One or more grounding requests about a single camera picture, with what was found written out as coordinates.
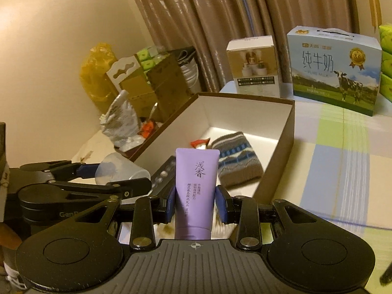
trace knitted sock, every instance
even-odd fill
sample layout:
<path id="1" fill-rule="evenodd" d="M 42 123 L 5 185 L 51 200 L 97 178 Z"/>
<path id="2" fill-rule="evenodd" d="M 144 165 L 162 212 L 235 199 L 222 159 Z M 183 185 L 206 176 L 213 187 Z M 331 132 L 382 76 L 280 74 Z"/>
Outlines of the knitted sock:
<path id="1" fill-rule="evenodd" d="M 261 177 L 263 168 L 243 132 L 214 140 L 212 149 L 220 151 L 218 177 L 224 187 Z"/>

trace beige wall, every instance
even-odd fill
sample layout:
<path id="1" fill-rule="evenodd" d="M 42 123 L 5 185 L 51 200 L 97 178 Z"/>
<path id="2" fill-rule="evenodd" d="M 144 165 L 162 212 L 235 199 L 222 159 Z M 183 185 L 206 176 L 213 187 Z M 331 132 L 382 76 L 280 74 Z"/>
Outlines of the beige wall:
<path id="1" fill-rule="evenodd" d="M 376 0 L 357 0 L 360 33 L 380 40 L 378 25 L 392 23 L 392 0 L 379 0 L 381 18 L 377 17 Z M 372 21 L 371 5 L 374 8 L 374 21 Z"/>
<path id="2" fill-rule="evenodd" d="M 0 120 L 11 167 L 71 158 L 99 129 L 78 78 L 98 42 L 118 58 L 151 45 L 134 0 L 0 0 Z"/>

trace metal screw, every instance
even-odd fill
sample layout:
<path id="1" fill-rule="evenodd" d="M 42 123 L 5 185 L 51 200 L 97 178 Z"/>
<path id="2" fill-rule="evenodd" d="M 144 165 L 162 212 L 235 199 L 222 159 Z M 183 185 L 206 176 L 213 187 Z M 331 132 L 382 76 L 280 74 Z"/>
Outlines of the metal screw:
<path id="1" fill-rule="evenodd" d="M 133 239 L 132 243 L 134 245 L 136 245 L 137 247 L 145 247 L 151 244 L 151 239 L 149 239 L 148 237 L 137 237 L 135 239 Z"/>
<path id="2" fill-rule="evenodd" d="M 251 248 L 251 247 L 254 247 L 254 246 L 258 245 L 260 242 L 255 237 L 243 237 L 240 240 L 240 243 L 243 246 Z"/>
<path id="3" fill-rule="evenodd" d="M 118 196 L 110 196 L 110 199 L 107 200 L 108 202 L 117 202 L 118 201 Z"/>

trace gold medal emblem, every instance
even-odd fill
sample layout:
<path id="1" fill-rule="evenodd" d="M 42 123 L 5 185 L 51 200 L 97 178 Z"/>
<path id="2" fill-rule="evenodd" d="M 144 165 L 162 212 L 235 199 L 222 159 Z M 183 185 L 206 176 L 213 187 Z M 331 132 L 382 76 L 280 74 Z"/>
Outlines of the gold medal emblem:
<path id="1" fill-rule="evenodd" d="M 350 51 L 350 59 L 351 59 L 350 66 L 352 68 L 354 68 L 357 65 L 360 70 L 365 69 L 363 67 L 363 64 L 365 63 L 366 56 L 365 56 L 365 52 L 363 52 L 361 49 L 357 47 L 353 48 Z"/>

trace shampoo tube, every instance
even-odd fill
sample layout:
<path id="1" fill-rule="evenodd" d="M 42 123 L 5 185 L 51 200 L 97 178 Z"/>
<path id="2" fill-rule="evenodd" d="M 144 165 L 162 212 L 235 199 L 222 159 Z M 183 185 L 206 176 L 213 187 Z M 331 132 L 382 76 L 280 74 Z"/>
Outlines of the shampoo tube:
<path id="1" fill-rule="evenodd" d="M 211 239 L 219 154 L 176 149 L 176 239 Z"/>

